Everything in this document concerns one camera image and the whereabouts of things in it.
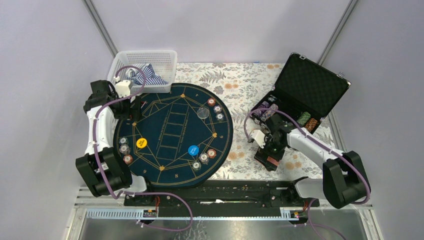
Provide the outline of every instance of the floral tablecloth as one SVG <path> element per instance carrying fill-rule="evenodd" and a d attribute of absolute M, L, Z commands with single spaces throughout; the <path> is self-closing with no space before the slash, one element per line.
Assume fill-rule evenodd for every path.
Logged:
<path fill-rule="evenodd" d="M 276 171 L 267 171 L 254 159 L 256 143 L 248 143 L 243 121 L 248 111 L 269 92 L 283 64 L 278 63 L 178 63 L 176 83 L 202 86 L 215 93 L 228 107 L 234 127 L 230 153 L 221 168 L 210 179 L 229 180 L 295 180 L 300 177 L 322 178 L 321 169 L 302 153 L 288 149 Z M 259 129 L 249 119 L 248 132 Z M 334 146 L 328 119 L 314 135 Z"/>

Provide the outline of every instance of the gray wall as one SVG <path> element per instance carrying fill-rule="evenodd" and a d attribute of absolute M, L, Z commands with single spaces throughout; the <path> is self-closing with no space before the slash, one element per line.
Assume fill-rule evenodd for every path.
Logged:
<path fill-rule="evenodd" d="M 317 61 L 349 0 L 93 0 L 116 47 L 179 62 Z"/>
<path fill-rule="evenodd" d="M 423 12 L 422 0 L 360 1 L 325 62 L 352 82 L 335 114 L 386 240 L 424 236 Z"/>
<path fill-rule="evenodd" d="M 0 1 L 0 33 L 0 239 L 58 240 L 112 57 L 80 0 Z"/>

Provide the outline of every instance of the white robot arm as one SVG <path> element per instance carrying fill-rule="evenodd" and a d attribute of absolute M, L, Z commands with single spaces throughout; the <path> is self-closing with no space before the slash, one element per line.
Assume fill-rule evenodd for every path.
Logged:
<path fill-rule="evenodd" d="M 272 118 L 274 118 L 273 123 L 284 123 L 278 114 L 273 115 Z M 285 147 L 300 151 L 322 169 L 322 179 L 302 178 L 295 183 L 295 190 L 299 197 L 326 199 L 335 208 L 340 209 L 366 196 L 365 184 L 352 169 L 334 154 L 336 153 L 348 160 L 364 177 L 369 187 L 361 157 L 356 152 L 346 153 L 335 149 L 311 134 L 306 137 L 291 124 L 276 124 L 270 127 L 270 130 L 271 133 L 268 134 L 261 130 L 253 130 L 250 133 L 250 137 L 261 148 L 258 152 L 262 155 L 262 159 L 266 160 L 260 162 L 265 167 L 268 166 L 267 169 L 281 159 Z M 324 150 L 317 145 L 317 142 L 330 150 Z"/>
<path fill-rule="evenodd" d="M 131 85 L 132 83 L 128 80 L 120 81 L 115 86 L 106 80 L 91 83 L 92 94 L 84 105 L 84 111 L 89 121 L 88 144 L 84 156 L 77 158 L 75 165 L 88 189 L 95 197 L 110 194 L 101 176 L 100 166 L 96 161 L 95 148 L 97 148 L 101 167 L 115 193 L 123 189 L 130 192 L 144 192 L 147 189 L 145 179 L 142 176 L 131 174 L 129 167 L 117 155 L 113 145 L 113 128 L 117 120 L 132 119 L 138 121 L 141 118 L 141 99 L 139 96 L 135 97 L 133 107 L 130 107 L 130 99 L 116 101 L 119 98 L 129 96 Z M 116 101 L 116 103 L 103 108 L 105 104 L 112 101 Z M 95 120 L 96 142 L 93 140 Z"/>

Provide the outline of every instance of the white plastic basket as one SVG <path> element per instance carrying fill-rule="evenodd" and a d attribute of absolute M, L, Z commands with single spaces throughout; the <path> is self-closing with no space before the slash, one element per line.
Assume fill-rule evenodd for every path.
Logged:
<path fill-rule="evenodd" d="M 167 81 L 166 85 L 146 85 L 143 93 L 169 93 L 171 84 L 175 81 L 175 73 L 177 71 L 177 52 L 174 50 L 137 50 L 137 51 L 120 51 L 116 54 L 115 59 L 110 67 L 107 80 L 115 84 L 114 75 L 123 66 L 133 64 L 151 64 L 154 73 Z M 120 71 L 121 80 L 125 77 L 126 69 Z M 141 88 L 140 85 L 133 85 L 131 93 L 135 93 Z"/>

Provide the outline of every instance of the poker table mat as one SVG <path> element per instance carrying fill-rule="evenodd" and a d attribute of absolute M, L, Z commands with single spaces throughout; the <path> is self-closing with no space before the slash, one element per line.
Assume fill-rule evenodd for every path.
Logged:
<path fill-rule="evenodd" d="M 222 107 L 222 121 L 217 120 L 214 106 L 208 105 L 210 98 L 215 99 L 214 106 Z M 174 83 L 169 93 L 145 93 L 141 100 L 146 102 L 141 120 L 119 120 L 113 138 L 117 150 L 119 139 L 127 138 L 132 174 L 145 177 L 155 188 L 187 188 L 207 180 L 224 163 L 233 141 L 233 121 L 215 94 L 197 85 Z M 196 113 L 201 107 L 209 110 L 206 119 Z M 147 145 L 139 148 L 137 141 L 142 138 Z M 190 146 L 198 147 L 197 155 L 189 154 Z M 192 164 L 210 149 L 216 156 L 194 171 Z"/>

